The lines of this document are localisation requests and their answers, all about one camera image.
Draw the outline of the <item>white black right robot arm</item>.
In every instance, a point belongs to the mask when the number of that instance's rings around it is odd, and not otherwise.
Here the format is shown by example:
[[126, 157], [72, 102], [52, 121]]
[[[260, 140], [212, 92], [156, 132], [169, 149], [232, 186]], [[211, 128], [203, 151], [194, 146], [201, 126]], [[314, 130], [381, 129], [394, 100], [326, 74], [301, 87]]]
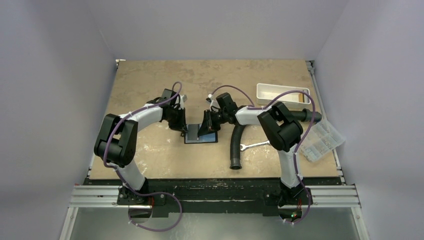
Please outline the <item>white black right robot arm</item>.
[[282, 103], [261, 109], [237, 106], [227, 92], [216, 98], [209, 96], [210, 102], [217, 103], [203, 113], [203, 121], [197, 132], [198, 137], [217, 133], [221, 125], [234, 125], [230, 140], [230, 169], [241, 169], [241, 137], [248, 125], [261, 126], [269, 144], [277, 150], [281, 177], [280, 196], [288, 204], [300, 198], [302, 177], [299, 176], [298, 162], [294, 159], [295, 149], [301, 141], [303, 127], [292, 112]]

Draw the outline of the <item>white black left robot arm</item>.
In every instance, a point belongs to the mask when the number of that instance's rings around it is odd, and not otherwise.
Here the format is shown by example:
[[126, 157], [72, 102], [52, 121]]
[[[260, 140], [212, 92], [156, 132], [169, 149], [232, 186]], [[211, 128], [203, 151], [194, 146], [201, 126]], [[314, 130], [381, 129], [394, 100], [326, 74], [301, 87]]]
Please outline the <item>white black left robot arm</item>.
[[171, 130], [187, 133], [185, 101], [180, 92], [164, 89], [160, 97], [141, 108], [121, 115], [107, 114], [101, 124], [93, 152], [106, 168], [113, 169], [129, 197], [138, 205], [146, 203], [151, 193], [148, 180], [135, 162], [138, 133], [146, 127], [166, 121]]

